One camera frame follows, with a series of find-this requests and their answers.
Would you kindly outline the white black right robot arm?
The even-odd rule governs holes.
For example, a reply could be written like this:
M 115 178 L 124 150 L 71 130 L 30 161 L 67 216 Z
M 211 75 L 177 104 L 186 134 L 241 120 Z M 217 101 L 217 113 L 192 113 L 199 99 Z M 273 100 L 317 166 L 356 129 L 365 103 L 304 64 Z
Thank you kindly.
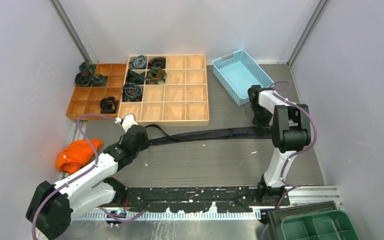
M 257 185 L 259 202 L 268 206 L 286 192 L 285 180 L 294 159 L 311 143 L 309 107 L 283 98 L 272 87 L 252 85 L 247 93 L 254 112 L 252 124 L 268 127 L 272 123 L 274 152 Z

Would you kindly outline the navy brown striped tie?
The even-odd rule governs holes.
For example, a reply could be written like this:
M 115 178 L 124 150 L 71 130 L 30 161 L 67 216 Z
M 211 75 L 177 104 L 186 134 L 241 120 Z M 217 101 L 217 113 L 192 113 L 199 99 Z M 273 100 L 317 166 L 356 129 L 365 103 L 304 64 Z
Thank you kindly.
M 273 127 L 234 127 L 234 128 L 222 128 L 222 129 L 210 129 L 201 131 L 184 132 L 175 135 L 169 135 L 159 125 L 149 124 L 145 126 L 148 128 L 156 128 L 163 137 L 150 140 L 150 144 L 153 146 L 162 146 L 175 143 L 186 143 L 195 141 L 207 141 L 207 140 L 227 140 L 227 139 L 271 139 Z

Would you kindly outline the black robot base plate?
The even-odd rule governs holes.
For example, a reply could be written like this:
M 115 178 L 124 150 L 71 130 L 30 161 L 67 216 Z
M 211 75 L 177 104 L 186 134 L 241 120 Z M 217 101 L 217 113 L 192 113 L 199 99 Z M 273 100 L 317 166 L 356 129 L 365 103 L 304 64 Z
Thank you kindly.
M 254 207 L 288 206 L 285 187 L 207 186 L 207 187 L 129 187 L 122 198 L 105 207 L 149 213 L 206 213 L 212 206 L 217 213 L 251 213 Z

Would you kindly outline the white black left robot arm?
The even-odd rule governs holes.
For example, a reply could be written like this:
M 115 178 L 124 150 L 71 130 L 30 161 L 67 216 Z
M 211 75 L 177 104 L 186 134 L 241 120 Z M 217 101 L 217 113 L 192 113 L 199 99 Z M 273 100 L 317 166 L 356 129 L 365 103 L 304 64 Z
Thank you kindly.
M 108 146 L 95 161 L 71 176 L 49 183 L 40 183 L 26 211 L 31 222 L 31 236 L 40 231 L 49 240 L 61 236 L 76 217 L 106 204 L 121 206 L 126 187 L 113 177 L 131 164 L 140 151 L 150 146 L 144 126 L 130 126 L 117 143 Z

